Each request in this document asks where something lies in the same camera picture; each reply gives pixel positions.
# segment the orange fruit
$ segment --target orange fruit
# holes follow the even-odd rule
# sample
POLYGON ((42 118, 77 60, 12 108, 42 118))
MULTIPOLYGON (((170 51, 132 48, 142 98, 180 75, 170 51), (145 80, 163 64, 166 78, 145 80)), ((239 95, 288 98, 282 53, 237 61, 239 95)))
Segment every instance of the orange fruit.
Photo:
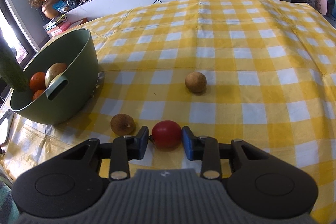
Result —
POLYGON ((36 100, 45 90, 38 90, 34 93, 33 100, 36 100))
POLYGON ((29 87, 33 91, 33 93, 37 92, 38 90, 45 90, 45 73, 44 72, 37 72, 35 73, 29 81, 29 87))

